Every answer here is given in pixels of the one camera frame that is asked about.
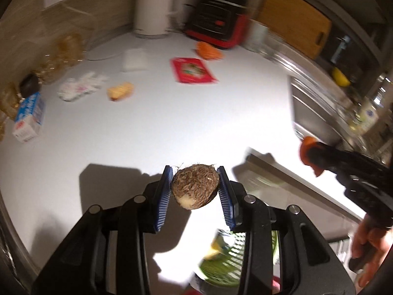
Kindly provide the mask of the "yellow bread piece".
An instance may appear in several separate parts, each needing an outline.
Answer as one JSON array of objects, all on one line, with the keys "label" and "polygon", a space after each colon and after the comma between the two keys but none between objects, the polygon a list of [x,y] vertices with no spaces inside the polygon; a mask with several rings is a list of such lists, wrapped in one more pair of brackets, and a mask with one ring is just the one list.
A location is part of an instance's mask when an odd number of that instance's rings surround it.
[{"label": "yellow bread piece", "polygon": [[130,82],[124,82],[120,85],[107,89],[107,96],[111,101],[121,101],[133,94],[135,86]]}]

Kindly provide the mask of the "dish soap bottle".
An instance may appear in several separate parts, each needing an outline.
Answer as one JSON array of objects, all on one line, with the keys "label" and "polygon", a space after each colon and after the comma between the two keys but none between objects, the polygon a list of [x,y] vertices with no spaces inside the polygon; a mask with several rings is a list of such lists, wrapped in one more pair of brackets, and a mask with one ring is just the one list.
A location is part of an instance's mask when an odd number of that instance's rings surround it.
[{"label": "dish soap bottle", "polygon": [[365,98],[358,111],[357,132],[359,135],[366,134],[378,120],[378,109],[375,103]]}]

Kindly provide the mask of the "white ceramic cup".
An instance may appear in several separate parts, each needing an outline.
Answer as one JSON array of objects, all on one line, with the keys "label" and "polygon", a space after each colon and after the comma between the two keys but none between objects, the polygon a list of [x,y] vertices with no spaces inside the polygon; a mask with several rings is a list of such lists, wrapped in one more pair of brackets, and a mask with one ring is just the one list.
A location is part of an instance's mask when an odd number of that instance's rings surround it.
[{"label": "white ceramic cup", "polygon": [[251,19],[246,29],[242,46],[246,50],[259,53],[262,50],[267,33],[267,26]]}]

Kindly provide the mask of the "red black blender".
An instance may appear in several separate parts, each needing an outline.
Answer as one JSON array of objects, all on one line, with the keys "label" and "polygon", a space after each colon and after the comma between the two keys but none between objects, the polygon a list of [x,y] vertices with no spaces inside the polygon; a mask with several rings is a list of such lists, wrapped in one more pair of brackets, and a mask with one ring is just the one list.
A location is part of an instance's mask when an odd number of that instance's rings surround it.
[{"label": "red black blender", "polygon": [[219,49],[231,49],[241,43],[247,21],[246,0],[199,0],[184,33]]}]

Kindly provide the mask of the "white sponge block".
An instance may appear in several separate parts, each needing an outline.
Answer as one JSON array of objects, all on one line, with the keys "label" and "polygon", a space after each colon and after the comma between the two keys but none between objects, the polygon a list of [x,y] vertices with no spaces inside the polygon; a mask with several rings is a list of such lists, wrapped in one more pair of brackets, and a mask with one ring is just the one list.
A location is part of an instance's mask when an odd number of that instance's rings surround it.
[{"label": "white sponge block", "polygon": [[122,71],[146,71],[148,69],[148,55],[145,49],[128,49],[123,53]]}]

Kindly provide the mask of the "red snack wrapper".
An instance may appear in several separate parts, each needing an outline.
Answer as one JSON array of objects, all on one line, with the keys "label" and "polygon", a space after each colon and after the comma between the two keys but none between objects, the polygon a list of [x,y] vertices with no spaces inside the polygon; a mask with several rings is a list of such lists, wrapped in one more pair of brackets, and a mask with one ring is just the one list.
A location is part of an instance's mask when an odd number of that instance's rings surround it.
[{"label": "red snack wrapper", "polygon": [[200,59],[175,57],[170,60],[170,65],[177,82],[185,84],[217,82],[217,79]]}]

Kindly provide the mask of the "white electric kettle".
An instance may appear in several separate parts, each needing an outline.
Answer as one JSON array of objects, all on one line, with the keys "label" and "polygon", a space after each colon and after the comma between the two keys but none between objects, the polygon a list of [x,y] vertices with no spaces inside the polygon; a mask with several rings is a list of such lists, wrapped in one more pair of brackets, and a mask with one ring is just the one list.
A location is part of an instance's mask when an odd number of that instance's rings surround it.
[{"label": "white electric kettle", "polygon": [[134,34],[145,39],[167,36],[180,6],[179,0],[137,0]]}]

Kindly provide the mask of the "orange mesh scrubber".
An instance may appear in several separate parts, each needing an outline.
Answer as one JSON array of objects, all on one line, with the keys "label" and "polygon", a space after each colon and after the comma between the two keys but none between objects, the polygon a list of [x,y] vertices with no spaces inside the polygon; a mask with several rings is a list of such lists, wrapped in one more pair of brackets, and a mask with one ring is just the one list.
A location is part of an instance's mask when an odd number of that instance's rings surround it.
[{"label": "orange mesh scrubber", "polygon": [[198,56],[208,61],[221,60],[224,57],[218,49],[203,41],[198,41],[196,43],[196,53]]}]

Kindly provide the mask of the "green plastic trash basket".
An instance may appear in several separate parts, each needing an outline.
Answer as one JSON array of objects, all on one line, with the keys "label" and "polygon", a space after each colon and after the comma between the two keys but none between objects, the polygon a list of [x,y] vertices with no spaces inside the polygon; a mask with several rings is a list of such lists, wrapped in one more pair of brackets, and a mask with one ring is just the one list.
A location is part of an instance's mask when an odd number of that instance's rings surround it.
[{"label": "green plastic trash basket", "polygon": [[200,261],[195,274],[213,286],[238,287],[245,243],[245,232],[217,230],[209,251]]}]

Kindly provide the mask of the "amber glass jar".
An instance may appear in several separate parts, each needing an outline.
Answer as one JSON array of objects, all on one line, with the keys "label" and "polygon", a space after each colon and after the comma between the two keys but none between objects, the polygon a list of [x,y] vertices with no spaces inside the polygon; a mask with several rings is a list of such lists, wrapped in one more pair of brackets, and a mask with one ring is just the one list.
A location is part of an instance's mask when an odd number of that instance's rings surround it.
[{"label": "amber glass jar", "polygon": [[34,70],[34,74],[43,85],[50,85],[65,74],[65,69],[65,62],[61,56],[47,54]]},{"label": "amber glass jar", "polygon": [[58,43],[59,57],[66,67],[72,67],[84,59],[84,45],[82,36],[79,33],[72,33],[62,37]]}]

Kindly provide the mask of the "yellow bowl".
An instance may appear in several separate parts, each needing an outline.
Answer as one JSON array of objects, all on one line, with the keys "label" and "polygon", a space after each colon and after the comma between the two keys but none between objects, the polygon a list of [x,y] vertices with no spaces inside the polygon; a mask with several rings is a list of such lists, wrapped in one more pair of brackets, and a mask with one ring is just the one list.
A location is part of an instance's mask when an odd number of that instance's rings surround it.
[{"label": "yellow bowl", "polygon": [[334,82],[339,86],[339,87],[349,87],[351,85],[351,82],[349,79],[345,76],[341,70],[339,70],[337,67],[334,67],[331,71],[332,78],[334,79]]}]

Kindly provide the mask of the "white plastic wrapper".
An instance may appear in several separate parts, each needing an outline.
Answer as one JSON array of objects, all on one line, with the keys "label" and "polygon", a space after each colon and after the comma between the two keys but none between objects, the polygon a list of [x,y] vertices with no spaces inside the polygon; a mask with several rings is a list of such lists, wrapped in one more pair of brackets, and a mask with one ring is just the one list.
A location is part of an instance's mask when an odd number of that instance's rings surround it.
[{"label": "white plastic wrapper", "polygon": [[95,93],[103,87],[108,79],[106,75],[89,71],[78,79],[67,79],[59,86],[57,95],[62,101],[73,102],[85,95]]}]

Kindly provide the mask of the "blue white milk carton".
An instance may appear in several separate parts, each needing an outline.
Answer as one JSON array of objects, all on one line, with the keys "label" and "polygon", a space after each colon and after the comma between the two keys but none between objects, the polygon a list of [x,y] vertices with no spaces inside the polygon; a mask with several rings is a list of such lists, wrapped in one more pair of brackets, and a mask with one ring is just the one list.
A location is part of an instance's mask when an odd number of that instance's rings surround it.
[{"label": "blue white milk carton", "polygon": [[44,112],[45,101],[40,92],[27,97],[17,111],[13,136],[21,143],[26,143],[39,136]]}]

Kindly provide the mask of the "stainless steel sink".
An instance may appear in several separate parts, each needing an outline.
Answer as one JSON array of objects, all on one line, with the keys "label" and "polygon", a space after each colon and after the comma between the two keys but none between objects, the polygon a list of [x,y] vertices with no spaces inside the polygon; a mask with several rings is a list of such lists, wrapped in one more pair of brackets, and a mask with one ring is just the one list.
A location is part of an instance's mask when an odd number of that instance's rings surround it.
[{"label": "stainless steel sink", "polygon": [[318,141],[342,150],[366,154],[367,146],[338,113],[334,101],[308,81],[289,77],[293,104],[293,127],[299,139],[313,136]]}]

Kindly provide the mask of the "brown hairy taro root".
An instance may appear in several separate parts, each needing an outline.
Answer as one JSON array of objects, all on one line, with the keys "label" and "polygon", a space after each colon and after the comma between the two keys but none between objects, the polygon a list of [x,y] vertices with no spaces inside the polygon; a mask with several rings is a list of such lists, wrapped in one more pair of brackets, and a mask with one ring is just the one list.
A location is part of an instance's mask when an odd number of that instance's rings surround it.
[{"label": "brown hairy taro root", "polygon": [[178,170],[170,186],[180,207],[195,210],[207,205],[216,196],[219,173],[212,165],[193,164]]}]

